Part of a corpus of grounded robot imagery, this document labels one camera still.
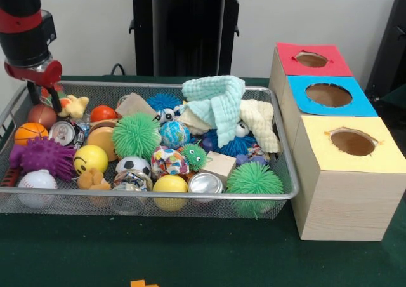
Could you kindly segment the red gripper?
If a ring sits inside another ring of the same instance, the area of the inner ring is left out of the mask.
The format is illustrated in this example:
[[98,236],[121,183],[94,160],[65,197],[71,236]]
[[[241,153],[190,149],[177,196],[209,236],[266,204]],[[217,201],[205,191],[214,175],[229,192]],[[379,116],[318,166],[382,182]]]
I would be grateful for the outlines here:
[[28,92],[33,105],[41,103],[37,86],[49,88],[51,104],[54,111],[59,114],[62,111],[60,99],[63,98],[63,87],[55,85],[61,80],[62,65],[58,60],[49,59],[36,67],[16,67],[8,62],[4,63],[4,68],[10,77],[28,82]]

